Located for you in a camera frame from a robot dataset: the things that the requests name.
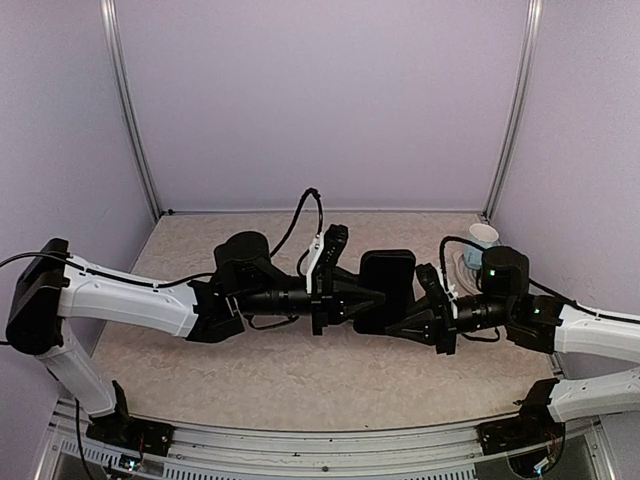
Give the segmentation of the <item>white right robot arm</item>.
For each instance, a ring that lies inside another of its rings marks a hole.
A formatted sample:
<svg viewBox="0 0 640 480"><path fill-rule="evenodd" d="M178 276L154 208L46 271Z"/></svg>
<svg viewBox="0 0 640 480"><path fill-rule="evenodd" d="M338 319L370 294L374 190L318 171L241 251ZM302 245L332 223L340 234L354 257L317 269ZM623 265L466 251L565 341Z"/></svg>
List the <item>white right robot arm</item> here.
<svg viewBox="0 0 640 480"><path fill-rule="evenodd" d="M480 331L503 328L508 341L527 350L639 362L638 316L590 309L547 287L531 294L535 283L529 275L529 260L511 247L483 251L477 295L455 297L445 273L431 264L418 266L416 276L426 305L386 327L389 336L451 355L458 337L475 339ZM550 425L638 408L638 367L582 380L545 379L527 393L511 433L518 442L531 444Z"/></svg>

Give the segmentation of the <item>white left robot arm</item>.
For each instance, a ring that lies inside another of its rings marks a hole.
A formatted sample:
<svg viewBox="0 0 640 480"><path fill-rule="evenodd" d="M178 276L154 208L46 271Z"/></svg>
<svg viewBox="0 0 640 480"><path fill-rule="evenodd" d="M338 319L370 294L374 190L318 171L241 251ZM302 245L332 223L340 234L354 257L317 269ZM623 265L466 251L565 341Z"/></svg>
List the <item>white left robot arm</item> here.
<svg viewBox="0 0 640 480"><path fill-rule="evenodd" d="M310 316L319 335L385 300L337 263L348 240L344 225L315 236L305 277L272 262L266 237L244 231L213 251L216 269L173 282L125 274L72 255L54 238L28 252L16 283L5 336L15 350L38 358L89 417L121 445L140 434L122 388L92 364L66 321L91 318L150 328L196 343L218 343L245 330L254 315Z"/></svg>

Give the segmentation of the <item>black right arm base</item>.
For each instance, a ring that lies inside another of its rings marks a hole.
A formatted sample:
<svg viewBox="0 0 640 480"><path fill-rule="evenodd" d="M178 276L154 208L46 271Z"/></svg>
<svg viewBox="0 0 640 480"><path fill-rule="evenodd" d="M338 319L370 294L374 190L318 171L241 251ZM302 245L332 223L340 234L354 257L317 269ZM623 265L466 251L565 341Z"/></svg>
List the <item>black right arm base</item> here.
<svg viewBox="0 0 640 480"><path fill-rule="evenodd" d="M480 423L476 432L484 455L492 455L563 437L566 427L549 412L551 392L558 379L534 383L515 416Z"/></svg>

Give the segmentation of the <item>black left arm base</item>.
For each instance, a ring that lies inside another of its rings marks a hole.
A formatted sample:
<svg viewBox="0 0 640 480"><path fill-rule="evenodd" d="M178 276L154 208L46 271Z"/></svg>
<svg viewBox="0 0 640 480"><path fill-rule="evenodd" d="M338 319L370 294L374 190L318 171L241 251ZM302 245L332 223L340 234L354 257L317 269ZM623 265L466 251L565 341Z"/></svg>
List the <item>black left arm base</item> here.
<svg viewBox="0 0 640 480"><path fill-rule="evenodd" d="M114 411L103 416L90 416L86 435L105 444L137 451L141 455L166 457L175 427L171 424L132 416L126 395L117 381L112 381L115 393Z"/></svg>

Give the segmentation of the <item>black phone case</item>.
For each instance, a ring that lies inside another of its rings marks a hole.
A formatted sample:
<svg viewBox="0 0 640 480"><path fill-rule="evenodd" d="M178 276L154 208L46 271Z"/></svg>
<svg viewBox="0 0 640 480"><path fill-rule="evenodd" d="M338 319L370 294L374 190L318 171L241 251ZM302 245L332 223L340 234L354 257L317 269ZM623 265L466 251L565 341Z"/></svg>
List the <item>black phone case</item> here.
<svg viewBox="0 0 640 480"><path fill-rule="evenodd" d="M358 286L384 295L384 301L353 320L358 334L385 335L405 318L414 301L416 257L408 249L370 250L360 261Z"/></svg>

